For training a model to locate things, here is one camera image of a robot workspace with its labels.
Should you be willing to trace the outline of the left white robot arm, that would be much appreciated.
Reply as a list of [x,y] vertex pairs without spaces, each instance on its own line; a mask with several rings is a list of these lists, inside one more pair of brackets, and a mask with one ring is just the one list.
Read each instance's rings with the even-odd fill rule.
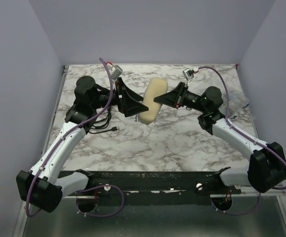
[[130,117],[148,110],[143,98],[129,89],[121,78],[105,89],[91,76],[83,76],[76,82],[75,101],[67,111],[65,122],[40,160],[28,172],[21,170],[16,177],[20,198],[26,203],[26,211],[34,205],[40,210],[52,212],[63,197],[85,190],[93,175],[81,169],[71,175],[59,177],[62,167],[75,146],[94,125],[101,111],[117,106],[119,112]]

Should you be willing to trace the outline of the beige umbrella case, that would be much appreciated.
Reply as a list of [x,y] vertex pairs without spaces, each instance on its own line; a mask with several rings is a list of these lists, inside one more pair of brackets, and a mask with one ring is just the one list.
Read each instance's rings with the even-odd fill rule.
[[138,115],[138,120],[143,124],[151,124],[155,121],[161,104],[154,102],[154,99],[167,93],[168,83],[162,78],[153,78],[145,91],[142,104],[148,107],[148,111],[142,112]]

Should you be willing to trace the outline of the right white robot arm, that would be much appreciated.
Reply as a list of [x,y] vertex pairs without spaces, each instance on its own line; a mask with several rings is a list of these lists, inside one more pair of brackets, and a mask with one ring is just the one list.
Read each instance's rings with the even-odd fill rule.
[[181,82],[172,91],[155,97],[154,102],[176,109],[185,106],[201,112],[198,117],[201,128],[233,146],[248,160],[247,167],[227,167],[219,171],[219,179],[224,186],[250,186],[265,193],[286,180],[282,146],[261,141],[227,120],[219,110],[223,104],[219,88],[210,86],[202,95],[196,95]]

